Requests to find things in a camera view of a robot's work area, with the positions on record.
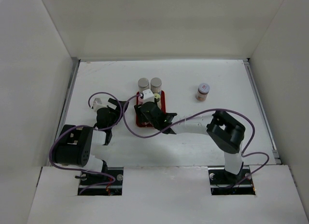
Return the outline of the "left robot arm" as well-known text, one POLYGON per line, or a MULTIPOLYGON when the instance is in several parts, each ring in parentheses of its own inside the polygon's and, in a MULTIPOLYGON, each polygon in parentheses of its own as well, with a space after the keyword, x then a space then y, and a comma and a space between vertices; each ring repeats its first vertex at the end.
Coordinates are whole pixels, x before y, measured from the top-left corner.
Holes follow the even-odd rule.
POLYGON ((104 106, 99 98, 94 100, 93 110, 97 114, 94 126, 63 126, 49 152, 49 160, 54 167, 92 173, 93 181, 99 185, 107 182, 107 163, 97 159, 91 153, 91 148, 110 143, 112 128, 121 120, 126 102, 110 98, 108 103, 116 108, 104 106))

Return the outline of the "yellow lid bottle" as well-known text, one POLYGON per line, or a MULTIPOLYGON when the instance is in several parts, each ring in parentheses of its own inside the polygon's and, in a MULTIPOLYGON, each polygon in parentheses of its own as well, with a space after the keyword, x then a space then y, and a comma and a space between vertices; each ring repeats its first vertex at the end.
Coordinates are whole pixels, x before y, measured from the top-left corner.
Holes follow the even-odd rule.
POLYGON ((158 108, 161 109, 161 96, 159 93, 154 93, 155 103, 157 104, 158 108))

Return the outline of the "blue label white bead bottle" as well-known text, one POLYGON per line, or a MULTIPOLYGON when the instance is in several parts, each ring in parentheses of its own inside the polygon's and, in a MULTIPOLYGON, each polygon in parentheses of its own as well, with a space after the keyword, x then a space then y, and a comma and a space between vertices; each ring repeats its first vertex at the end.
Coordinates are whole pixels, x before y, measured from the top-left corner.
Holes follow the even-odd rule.
POLYGON ((161 94, 162 91, 162 81, 158 77, 154 77, 150 81, 150 89, 153 93, 161 94))

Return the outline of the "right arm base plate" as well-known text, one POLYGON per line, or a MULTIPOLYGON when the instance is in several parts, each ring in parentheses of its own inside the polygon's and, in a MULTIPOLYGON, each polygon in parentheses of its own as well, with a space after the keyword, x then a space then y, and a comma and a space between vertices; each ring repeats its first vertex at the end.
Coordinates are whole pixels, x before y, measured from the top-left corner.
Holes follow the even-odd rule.
POLYGON ((245 166, 238 175, 226 172, 223 167, 208 168, 213 196, 255 195, 250 168, 245 166))

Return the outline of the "silver lid pink bottle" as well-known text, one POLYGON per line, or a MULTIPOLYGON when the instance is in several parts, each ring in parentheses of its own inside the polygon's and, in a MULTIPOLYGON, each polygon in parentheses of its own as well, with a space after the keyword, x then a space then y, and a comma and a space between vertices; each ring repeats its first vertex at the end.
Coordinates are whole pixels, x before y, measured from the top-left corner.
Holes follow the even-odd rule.
POLYGON ((139 92, 142 93, 144 90, 149 89, 149 80, 147 78, 140 78, 138 80, 139 92))

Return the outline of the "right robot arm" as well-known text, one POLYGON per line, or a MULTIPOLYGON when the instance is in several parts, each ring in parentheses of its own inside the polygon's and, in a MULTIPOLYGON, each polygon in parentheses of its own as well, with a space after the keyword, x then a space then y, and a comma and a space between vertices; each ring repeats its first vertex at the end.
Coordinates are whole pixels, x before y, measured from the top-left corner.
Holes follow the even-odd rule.
POLYGON ((229 183, 236 183, 241 178, 243 161, 241 146, 244 140, 245 126, 226 111, 216 110, 210 116, 173 121, 176 113, 163 112, 155 103, 146 102, 134 106, 139 121, 150 123, 163 134, 192 133, 209 136, 224 152, 224 178, 229 183))

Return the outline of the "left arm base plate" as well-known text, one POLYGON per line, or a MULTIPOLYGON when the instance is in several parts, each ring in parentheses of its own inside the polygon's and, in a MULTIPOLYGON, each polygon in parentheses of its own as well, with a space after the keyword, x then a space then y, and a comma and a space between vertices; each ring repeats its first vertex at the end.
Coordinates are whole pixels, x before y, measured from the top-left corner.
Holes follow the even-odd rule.
POLYGON ((90 174, 81 173, 80 176, 75 176, 79 179, 78 196, 121 196, 124 181, 124 168, 108 168, 107 174, 112 178, 90 174))

